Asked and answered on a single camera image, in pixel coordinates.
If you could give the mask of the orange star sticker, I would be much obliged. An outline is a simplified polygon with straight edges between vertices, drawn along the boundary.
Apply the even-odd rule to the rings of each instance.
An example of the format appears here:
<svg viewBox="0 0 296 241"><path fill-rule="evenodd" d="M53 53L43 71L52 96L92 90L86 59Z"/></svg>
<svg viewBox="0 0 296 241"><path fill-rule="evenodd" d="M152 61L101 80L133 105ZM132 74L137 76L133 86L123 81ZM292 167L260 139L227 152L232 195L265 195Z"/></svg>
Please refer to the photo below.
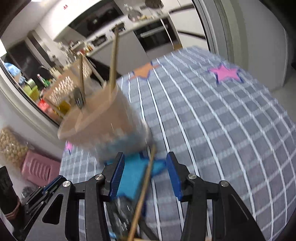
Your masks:
<svg viewBox="0 0 296 241"><path fill-rule="evenodd" d="M135 69L133 71L133 76L130 78L130 80L135 79L137 77L147 79L149 77L150 71L155 68L158 68L159 66L159 64L153 65L152 62L148 62L147 64Z"/></svg>

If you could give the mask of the beige perforated storage cart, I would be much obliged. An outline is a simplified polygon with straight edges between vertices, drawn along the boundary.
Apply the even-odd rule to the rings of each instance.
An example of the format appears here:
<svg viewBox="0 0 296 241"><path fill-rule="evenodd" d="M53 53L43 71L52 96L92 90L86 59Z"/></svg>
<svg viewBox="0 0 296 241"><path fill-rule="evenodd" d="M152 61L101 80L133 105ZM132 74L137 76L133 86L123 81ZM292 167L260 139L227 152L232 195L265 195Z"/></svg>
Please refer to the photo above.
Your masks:
<svg viewBox="0 0 296 241"><path fill-rule="evenodd" d="M91 75L94 74L100 86L104 86L106 81L97 72L90 61L83 56L83 74L85 95L93 92L91 88ZM61 74L56 82L45 91L43 99L62 118L70 109L70 100L73 99L74 89L80 89L80 58L72 63L67 70Z"/></svg>

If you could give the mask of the wooden chopstick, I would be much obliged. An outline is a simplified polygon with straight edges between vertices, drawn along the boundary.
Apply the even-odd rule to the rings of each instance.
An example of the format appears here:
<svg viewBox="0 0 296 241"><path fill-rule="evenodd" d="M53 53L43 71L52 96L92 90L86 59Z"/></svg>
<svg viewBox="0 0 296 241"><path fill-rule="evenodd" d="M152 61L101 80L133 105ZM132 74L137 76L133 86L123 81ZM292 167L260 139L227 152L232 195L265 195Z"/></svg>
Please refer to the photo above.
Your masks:
<svg viewBox="0 0 296 241"><path fill-rule="evenodd" d="M86 104L85 100L85 88L84 88L84 74L83 74L83 55L80 55L80 92L82 95L83 103Z"/></svg>
<svg viewBox="0 0 296 241"><path fill-rule="evenodd" d="M116 86L118 36L119 36L118 25L116 25L115 29L114 29L114 40L113 40L113 45L112 45L111 63L110 63L110 72L109 72L110 92L112 92Z"/></svg>

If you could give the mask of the bag of round nuts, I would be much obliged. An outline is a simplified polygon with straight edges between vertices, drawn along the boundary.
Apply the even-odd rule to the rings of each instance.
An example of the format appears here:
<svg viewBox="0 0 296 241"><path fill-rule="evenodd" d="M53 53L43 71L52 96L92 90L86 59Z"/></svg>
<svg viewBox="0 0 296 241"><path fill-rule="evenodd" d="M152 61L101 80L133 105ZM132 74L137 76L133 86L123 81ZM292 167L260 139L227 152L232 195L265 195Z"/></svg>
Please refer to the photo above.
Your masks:
<svg viewBox="0 0 296 241"><path fill-rule="evenodd" d="M28 150L28 146L22 144L9 128L1 130L1 154L4 155L8 163L16 168L21 168Z"/></svg>

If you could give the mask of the curved bamboo chopstick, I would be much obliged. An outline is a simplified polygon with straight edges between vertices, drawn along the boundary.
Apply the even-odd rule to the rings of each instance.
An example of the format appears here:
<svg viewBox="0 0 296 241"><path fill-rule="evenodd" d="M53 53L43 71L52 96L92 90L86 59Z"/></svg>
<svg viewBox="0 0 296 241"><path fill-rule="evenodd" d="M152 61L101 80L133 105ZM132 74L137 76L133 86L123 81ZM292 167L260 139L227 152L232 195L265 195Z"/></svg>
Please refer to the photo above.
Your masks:
<svg viewBox="0 0 296 241"><path fill-rule="evenodd" d="M140 197L138 199L137 206L136 206L136 209L134 211L132 224L130 226L130 230L129 230L129 233L128 233L128 236L127 236L127 241L133 241L135 232L137 230L138 221L139 221L140 216L141 216L142 207L143 207L143 204L144 204L144 201L145 201L145 196L146 196L146 193L147 193L147 188L148 188L148 185L149 185L149 182L150 182L150 179L151 179L151 172L152 172L152 168L153 168L153 164L154 164L154 156L156 154L156 146L155 146L155 144L153 144L152 147L149 148L147 152L149 153L149 163L147 165L147 169L146 169L146 172L145 172Z"/></svg>

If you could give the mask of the pink plastic stool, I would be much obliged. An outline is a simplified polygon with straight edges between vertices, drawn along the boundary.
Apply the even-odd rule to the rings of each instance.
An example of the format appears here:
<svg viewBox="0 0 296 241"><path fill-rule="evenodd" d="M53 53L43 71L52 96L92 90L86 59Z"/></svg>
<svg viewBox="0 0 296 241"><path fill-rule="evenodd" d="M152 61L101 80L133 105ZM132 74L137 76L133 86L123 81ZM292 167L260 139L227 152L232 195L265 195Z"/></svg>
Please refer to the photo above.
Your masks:
<svg viewBox="0 0 296 241"><path fill-rule="evenodd" d="M21 175L37 186L51 183L58 177L60 163L28 150L22 164Z"/></svg>

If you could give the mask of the pink star sticker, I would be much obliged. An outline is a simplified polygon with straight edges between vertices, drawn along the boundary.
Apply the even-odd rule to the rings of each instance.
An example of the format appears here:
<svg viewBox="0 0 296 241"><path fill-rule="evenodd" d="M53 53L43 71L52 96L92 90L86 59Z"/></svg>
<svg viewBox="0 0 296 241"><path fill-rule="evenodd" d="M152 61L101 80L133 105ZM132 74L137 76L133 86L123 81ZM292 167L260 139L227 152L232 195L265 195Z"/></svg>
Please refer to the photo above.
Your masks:
<svg viewBox="0 0 296 241"><path fill-rule="evenodd" d="M208 69L209 73L213 73L216 77L217 85L226 80L235 80L236 82L243 83L243 79L239 76L239 68L228 68L224 64L218 67Z"/></svg>
<svg viewBox="0 0 296 241"><path fill-rule="evenodd" d="M65 150L66 150L69 154L71 154L72 149L73 149L73 145L72 145L69 141L66 141L66 142L65 142Z"/></svg>

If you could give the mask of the beige plastic utensil holder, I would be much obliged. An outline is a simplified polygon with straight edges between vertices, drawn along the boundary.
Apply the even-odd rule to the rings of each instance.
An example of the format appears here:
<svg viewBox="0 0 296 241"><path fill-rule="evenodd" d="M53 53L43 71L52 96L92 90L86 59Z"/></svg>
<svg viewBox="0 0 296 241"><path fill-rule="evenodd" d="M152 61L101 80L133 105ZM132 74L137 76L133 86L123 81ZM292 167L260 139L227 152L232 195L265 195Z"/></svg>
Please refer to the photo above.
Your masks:
<svg viewBox="0 0 296 241"><path fill-rule="evenodd" d="M152 143L152 132L120 87L106 85L88 96L82 108L70 109L58 138L105 162L119 152L129 155L145 150Z"/></svg>

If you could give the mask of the blue checkered tablecloth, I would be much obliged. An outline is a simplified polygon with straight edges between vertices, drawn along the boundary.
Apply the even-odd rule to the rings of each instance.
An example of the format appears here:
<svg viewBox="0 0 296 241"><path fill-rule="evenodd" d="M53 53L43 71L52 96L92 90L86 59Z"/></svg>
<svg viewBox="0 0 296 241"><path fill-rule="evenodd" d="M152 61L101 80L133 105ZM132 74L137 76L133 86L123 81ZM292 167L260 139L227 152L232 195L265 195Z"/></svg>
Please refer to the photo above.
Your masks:
<svg viewBox="0 0 296 241"><path fill-rule="evenodd" d="M205 181L231 184L266 240L295 240L295 123L243 69L197 47L152 61L147 79L118 85L152 131L156 160L174 152ZM239 68L217 85L208 69Z"/></svg>

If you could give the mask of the pink star sticker left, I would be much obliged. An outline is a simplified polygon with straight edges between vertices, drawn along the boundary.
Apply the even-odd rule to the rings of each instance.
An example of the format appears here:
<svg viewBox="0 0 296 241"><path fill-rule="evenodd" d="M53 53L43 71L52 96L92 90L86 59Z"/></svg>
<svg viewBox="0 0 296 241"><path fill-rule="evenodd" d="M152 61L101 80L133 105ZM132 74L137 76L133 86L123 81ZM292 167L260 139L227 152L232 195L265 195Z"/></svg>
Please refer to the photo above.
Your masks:
<svg viewBox="0 0 296 241"><path fill-rule="evenodd" d="M72 149L73 149L73 145L72 145L69 141L66 141L66 142L65 142L65 150L66 150L69 154L71 154Z"/></svg>

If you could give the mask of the wooden chopstick on table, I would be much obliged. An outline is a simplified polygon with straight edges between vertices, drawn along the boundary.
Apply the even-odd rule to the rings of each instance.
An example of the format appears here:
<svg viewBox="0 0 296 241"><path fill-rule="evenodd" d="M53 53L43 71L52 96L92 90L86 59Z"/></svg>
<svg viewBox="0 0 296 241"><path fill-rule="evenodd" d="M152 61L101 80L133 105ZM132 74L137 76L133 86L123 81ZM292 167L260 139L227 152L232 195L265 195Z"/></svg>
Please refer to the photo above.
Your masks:
<svg viewBox="0 0 296 241"><path fill-rule="evenodd" d="M80 55L80 92L82 95L83 103L86 104L85 100L85 88L84 88L84 74L83 74L83 55Z"/></svg>

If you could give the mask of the white refrigerator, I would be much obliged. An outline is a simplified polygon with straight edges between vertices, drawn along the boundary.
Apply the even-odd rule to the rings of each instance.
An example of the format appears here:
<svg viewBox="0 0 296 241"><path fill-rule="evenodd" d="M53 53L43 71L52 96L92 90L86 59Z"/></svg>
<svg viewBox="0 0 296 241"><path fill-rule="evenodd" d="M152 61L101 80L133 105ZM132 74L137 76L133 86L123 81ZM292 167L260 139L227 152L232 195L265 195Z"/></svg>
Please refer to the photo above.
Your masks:
<svg viewBox="0 0 296 241"><path fill-rule="evenodd" d="M192 46L209 50L206 34L193 1L163 0L163 11L170 17L183 48Z"/></svg>

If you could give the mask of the pink star sticker right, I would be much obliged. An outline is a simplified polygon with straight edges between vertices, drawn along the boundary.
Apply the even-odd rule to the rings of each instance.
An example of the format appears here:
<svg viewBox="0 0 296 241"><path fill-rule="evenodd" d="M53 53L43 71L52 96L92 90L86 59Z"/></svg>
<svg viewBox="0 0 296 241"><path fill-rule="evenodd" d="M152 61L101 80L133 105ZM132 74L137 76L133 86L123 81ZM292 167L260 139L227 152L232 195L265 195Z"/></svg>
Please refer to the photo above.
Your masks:
<svg viewBox="0 0 296 241"><path fill-rule="evenodd" d="M208 69L209 73L213 73L216 77L217 85L226 80L235 80L236 82L243 83L243 79L239 76L239 68L228 68L224 64L218 67Z"/></svg>

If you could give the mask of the built-in black oven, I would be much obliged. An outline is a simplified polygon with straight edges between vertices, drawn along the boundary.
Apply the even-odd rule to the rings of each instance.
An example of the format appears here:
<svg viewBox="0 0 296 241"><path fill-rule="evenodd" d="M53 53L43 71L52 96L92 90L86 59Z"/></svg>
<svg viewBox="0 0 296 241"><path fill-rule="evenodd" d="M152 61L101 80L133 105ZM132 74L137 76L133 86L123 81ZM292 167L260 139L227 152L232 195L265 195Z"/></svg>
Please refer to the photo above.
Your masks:
<svg viewBox="0 0 296 241"><path fill-rule="evenodd" d="M146 53L165 47L172 51L175 45L180 44L177 32L169 18L146 24L133 32Z"/></svg>

